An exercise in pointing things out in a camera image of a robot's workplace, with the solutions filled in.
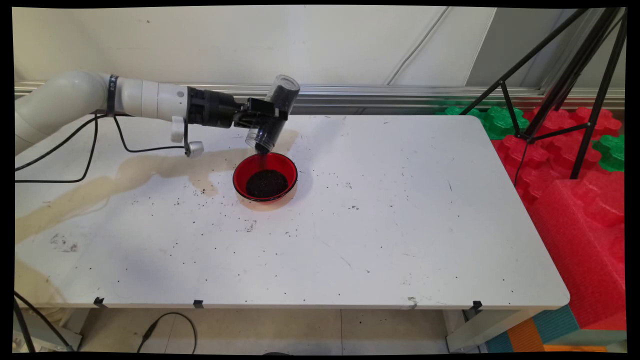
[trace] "interlocking foam tile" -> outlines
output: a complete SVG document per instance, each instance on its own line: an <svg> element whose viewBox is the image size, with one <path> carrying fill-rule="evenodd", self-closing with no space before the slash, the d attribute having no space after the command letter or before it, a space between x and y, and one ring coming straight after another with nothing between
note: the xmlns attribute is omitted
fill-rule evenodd
<svg viewBox="0 0 640 360"><path fill-rule="evenodd" d="M529 209L580 329L627 329L624 173L556 180Z"/></svg>
<svg viewBox="0 0 640 360"><path fill-rule="evenodd" d="M533 109L532 112L526 114L527 116L525 116L524 118L531 122L535 115L538 113L538 110L540 110L539 106ZM536 136L552 133L554 131L566 129L567 127L572 127L575 125L577 124L575 120L571 118L568 111L564 109L560 109L558 111L551 110L547 113L547 117L542 122L542 125L538 129Z"/></svg>
<svg viewBox="0 0 640 360"><path fill-rule="evenodd" d="M568 179L571 175L581 141L582 137L577 135L554 136L545 148L550 154L551 168L564 179ZM582 162L580 176L584 175L585 170L593 168L601 157L602 155L593 150L589 144Z"/></svg>
<svg viewBox="0 0 640 360"><path fill-rule="evenodd" d="M591 109L577 108L575 113L571 113L570 116L576 124L584 124L589 121L590 115ZM613 118L611 111L601 109L600 114L598 115L598 121L596 122L596 128L593 130L593 140L598 140L602 135L617 136L621 127L622 123Z"/></svg>
<svg viewBox="0 0 640 360"><path fill-rule="evenodd" d="M486 347L489 352L513 352L511 340L506 331L487 341Z"/></svg>
<svg viewBox="0 0 640 360"><path fill-rule="evenodd" d="M464 109L465 108L460 108L457 106L450 106L444 111L443 115L459 115ZM468 112L467 115L475 116L479 119L484 118L484 113L481 113L477 109L471 109L471 111Z"/></svg>
<svg viewBox="0 0 640 360"><path fill-rule="evenodd" d="M513 183L524 153L524 140L507 135L502 140L492 140L492 144ZM554 172L548 164L548 158L549 153L538 144L528 146L516 187L525 206L530 206L549 182L559 178L559 174Z"/></svg>
<svg viewBox="0 0 640 360"><path fill-rule="evenodd" d="M522 189L520 198L525 207L528 209L529 206L533 205L551 185L551 182L561 178L560 174L553 171L548 163L544 163L538 168L526 167L521 169L518 174L517 189Z"/></svg>
<svg viewBox="0 0 640 360"><path fill-rule="evenodd" d="M544 310L533 318L540 339L544 344L550 343L564 335L580 330L569 305L557 310Z"/></svg>
<svg viewBox="0 0 640 360"><path fill-rule="evenodd" d="M542 340L532 318L510 328L507 334L514 352L544 351Z"/></svg>
<svg viewBox="0 0 640 360"><path fill-rule="evenodd" d="M520 130L524 131L524 129L529 126L529 121L522 117L522 110L513 108L513 112L516 115L516 121L518 122ZM511 121L511 115L509 114L509 110L507 108L492 106L486 112L483 124L484 130L486 131L487 135L489 135L489 139L491 140L501 140L507 135L515 134L515 130L513 129L513 122Z"/></svg>
<svg viewBox="0 0 640 360"><path fill-rule="evenodd" d="M571 345L544 345L545 351L580 351L580 352L608 352L607 347L578 347Z"/></svg>
<svg viewBox="0 0 640 360"><path fill-rule="evenodd" d="M593 142L594 150L602 154L600 166L607 171L625 171L625 135L603 135Z"/></svg>

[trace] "dark granular material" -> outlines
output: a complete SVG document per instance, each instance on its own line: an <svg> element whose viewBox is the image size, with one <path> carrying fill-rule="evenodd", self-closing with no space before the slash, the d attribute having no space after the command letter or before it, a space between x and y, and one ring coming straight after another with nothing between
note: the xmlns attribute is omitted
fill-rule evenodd
<svg viewBox="0 0 640 360"><path fill-rule="evenodd" d="M287 178L276 170L261 170L246 182L250 197L274 197L289 187Z"/></svg>

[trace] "table top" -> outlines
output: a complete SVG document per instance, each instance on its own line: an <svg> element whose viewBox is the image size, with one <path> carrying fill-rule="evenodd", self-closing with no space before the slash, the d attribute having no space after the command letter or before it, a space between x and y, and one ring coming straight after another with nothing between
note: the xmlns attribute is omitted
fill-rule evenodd
<svg viewBox="0 0 640 360"><path fill-rule="evenodd" d="M15 158L50 149L79 119ZM170 123L120 119L130 149ZM16 179L74 179L92 126ZM87 178L15 185L15 289L37 306L555 309L569 293L479 120L291 116L299 178L271 204L234 190L245 129L132 154L111 119Z"/></svg>

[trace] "transparent cylinder container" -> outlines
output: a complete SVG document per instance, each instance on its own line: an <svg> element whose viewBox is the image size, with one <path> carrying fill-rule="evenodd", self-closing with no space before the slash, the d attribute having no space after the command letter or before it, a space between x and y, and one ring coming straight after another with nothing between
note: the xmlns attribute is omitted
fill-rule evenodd
<svg viewBox="0 0 640 360"><path fill-rule="evenodd" d="M272 102L276 108L289 114L299 93L300 85L297 81L286 75L278 75L271 85L265 101ZM244 142L257 152L270 152L278 141L284 124L285 121L280 120L258 120L249 129Z"/></svg>

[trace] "table leg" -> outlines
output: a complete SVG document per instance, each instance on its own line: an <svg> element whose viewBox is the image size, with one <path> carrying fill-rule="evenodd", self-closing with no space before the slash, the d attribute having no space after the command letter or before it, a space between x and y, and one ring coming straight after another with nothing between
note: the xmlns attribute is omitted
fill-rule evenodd
<svg viewBox="0 0 640 360"><path fill-rule="evenodd" d="M466 352L541 310L483 310L447 336L449 352Z"/></svg>

